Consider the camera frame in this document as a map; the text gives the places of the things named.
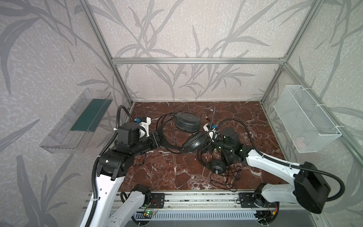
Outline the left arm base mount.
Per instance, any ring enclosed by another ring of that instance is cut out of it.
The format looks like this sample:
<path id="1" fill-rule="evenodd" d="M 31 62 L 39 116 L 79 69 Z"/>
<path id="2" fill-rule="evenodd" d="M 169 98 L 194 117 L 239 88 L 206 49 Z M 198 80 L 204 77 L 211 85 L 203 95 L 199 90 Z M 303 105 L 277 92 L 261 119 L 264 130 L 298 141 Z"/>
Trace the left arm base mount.
<path id="1" fill-rule="evenodd" d="M 165 193 L 151 193 L 142 206 L 146 209 L 162 209 L 165 202 Z"/>

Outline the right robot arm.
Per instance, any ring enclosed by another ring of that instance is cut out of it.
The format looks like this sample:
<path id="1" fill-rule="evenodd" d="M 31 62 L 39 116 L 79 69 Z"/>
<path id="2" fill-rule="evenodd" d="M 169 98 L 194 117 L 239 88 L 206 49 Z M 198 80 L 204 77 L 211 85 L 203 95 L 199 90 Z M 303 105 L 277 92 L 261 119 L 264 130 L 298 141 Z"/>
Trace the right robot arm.
<path id="1" fill-rule="evenodd" d="M 345 192 L 344 182 L 336 175 L 318 170 L 310 162 L 285 161 L 259 151 L 254 145 L 242 144 L 232 128 L 222 134 L 213 128 L 207 135 L 212 148 L 222 153 L 227 166 L 245 161 L 250 167 L 284 180 L 284 184 L 261 183 L 252 196 L 256 206 L 284 202 L 299 204 L 311 213 L 320 214 L 326 202 L 340 198 Z"/>

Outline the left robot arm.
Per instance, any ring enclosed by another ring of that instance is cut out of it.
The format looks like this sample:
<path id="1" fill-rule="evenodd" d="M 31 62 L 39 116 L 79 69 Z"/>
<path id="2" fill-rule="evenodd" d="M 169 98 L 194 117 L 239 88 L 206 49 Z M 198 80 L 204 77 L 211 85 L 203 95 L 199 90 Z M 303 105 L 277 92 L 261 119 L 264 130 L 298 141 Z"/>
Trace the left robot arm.
<path id="1" fill-rule="evenodd" d="M 111 213 L 116 194 L 135 157 L 160 147 L 163 137 L 158 132 L 149 133 L 150 120 L 146 117 L 120 124 L 122 110 L 130 116 L 126 107 L 118 106 L 114 134 L 94 162 L 92 196 L 80 224 L 82 227 L 124 227 L 139 208 L 150 204 L 150 188 L 138 184 L 120 208 Z"/>

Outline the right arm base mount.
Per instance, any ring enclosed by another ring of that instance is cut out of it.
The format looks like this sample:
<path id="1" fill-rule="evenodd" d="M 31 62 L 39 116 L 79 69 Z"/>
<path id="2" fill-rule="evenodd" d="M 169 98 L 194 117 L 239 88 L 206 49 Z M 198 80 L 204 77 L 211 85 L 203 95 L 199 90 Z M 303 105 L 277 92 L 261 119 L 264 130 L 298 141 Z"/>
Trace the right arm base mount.
<path id="1" fill-rule="evenodd" d="M 238 194 L 239 204 L 242 208 L 276 208 L 275 203 L 268 202 L 261 195 L 254 193 L 242 192 Z"/>

